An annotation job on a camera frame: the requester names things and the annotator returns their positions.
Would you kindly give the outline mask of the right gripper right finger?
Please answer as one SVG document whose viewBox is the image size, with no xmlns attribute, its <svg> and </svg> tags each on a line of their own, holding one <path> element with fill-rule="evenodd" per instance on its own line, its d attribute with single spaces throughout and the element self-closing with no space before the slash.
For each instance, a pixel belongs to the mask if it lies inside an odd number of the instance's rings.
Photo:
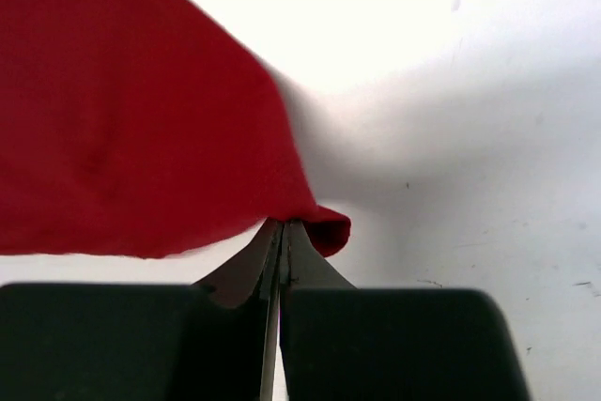
<svg viewBox="0 0 601 401">
<path fill-rule="evenodd" d="M 291 400 L 355 400 L 360 392 L 360 291 L 310 241 L 285 226 L 280 349 Z"/>
</svg>

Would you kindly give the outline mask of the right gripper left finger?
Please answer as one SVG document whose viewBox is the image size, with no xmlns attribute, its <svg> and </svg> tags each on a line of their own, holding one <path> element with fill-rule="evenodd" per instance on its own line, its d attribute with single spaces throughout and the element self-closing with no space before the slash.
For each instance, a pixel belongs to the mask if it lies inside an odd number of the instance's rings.
<svg viewBox="0 0 601 401">
<path fill-rule="evenodd" d="M 284 224 L 267 220 L 237 254 L 195 284 L 191 400 L 271 400 Z"/>
</svg>

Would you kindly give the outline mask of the red t shirt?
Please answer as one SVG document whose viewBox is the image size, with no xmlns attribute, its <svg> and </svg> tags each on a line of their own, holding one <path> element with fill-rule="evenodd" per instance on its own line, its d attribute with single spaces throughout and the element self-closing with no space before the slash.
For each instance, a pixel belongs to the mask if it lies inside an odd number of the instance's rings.
<svg viewBox="0 0 601 401">
<path fill-rule="evenodd" d="M 266 218 L 340 251 L 285 105 L 189 0 L 1 0 L 1 252 L 158 259 Z"/>
</svg>

